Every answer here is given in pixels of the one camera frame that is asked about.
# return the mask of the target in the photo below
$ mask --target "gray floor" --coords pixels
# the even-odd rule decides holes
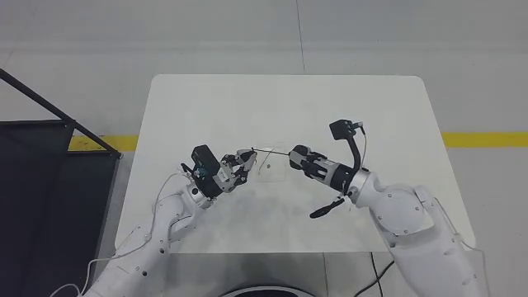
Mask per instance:
[[[0,0],[0,8],[0,67],[98,134],[138,134],[158,73],[417,75],[442,131],[528,130],[528,0]],[[0,120],[42,118],[0,87]],[[528,148],[449,155],[493,295],[525,295]],[[120,165],[102,254],[113,246],[133,156]],[[364,253],[173,257],[167,295],[213,296],[263,280],[350,296],[373,277]],[[396,268],[383,284],[386,295],[412,295]]]

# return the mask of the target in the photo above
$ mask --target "metal frame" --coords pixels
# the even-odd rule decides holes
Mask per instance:
[[[29,87],[24,85],[22,82],[20,82],[18,79],[14,78],[12,75],[7,73],[5,70],[0,69],[0,78],[14,87],[16,90],[18,90],[20,93],[24,94],[25,96],[29,97],[31,100],[35,101],[39,105],[43,106],[46,110],[60,118],[61,120],[64,120],[68,125],[72,125],[75,130],[78,130],[82,134],[86,135],[88,138],[93,140],[95,143],[102,146],[104,149],[108,150],[112,154],[112,156],[116,156],[118,158],[121,158],[122,154],[109,144],[107,144],[103,139],[99,138],[95,134],[93,134],[89,129],[85,128],[81,124],[79,124],[76,120],[74,120],[72,117],[66,115],[63,111],[61,111],[59,108],[51,104],[51,102],[47,101],[40,95],[38,95],[36,92],[31,90]]]

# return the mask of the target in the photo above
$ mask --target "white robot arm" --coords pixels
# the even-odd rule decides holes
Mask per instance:
[[[156,202],[153,217],[138,225],[117,248],[116,256],[85,296],[150,295],[149,289],[155,285],[148,284],[147,280],[158,276],[155,272],[166,271],[169,245],[179,243],[196,227],[198,218],[217,196],[247,182],[256,156],[253,150],[243,149],[236,155],[225,155],[219,163],[206,145],[196,147],[191,155],[194,168],[182,164],[194,183]]]
[[[419,296],[482,296],[459,237],[429,190],[424,186],[382,186],[375,173],[361,167],[361,155],[353,139],[357,129],[365,133],[361,122],[338,120],[330,124],[330,129],[334,139],[348,141],[354,167],[335,163],[302,145],[289,154],[292,168],[341,193],[337,201],[310,217],[327,214],[348,197],[357,208],[370,209],[395,264]],[[422,229],[427,216],[432,226]]]

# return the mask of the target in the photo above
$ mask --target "yellow floor line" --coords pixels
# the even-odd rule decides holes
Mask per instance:
[[[506,148],[528,147],[528,132],[444,132],[447,148]],[[134,152],[138,135],[103,135],[102,139],[121,152]],[[103,150],[84,135],[75,135],[69,150]]]

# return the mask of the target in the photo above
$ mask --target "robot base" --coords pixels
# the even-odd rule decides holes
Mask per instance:
[[[289,287],[259,285],[235,290],[221,297],[314,297],[302,290]]]

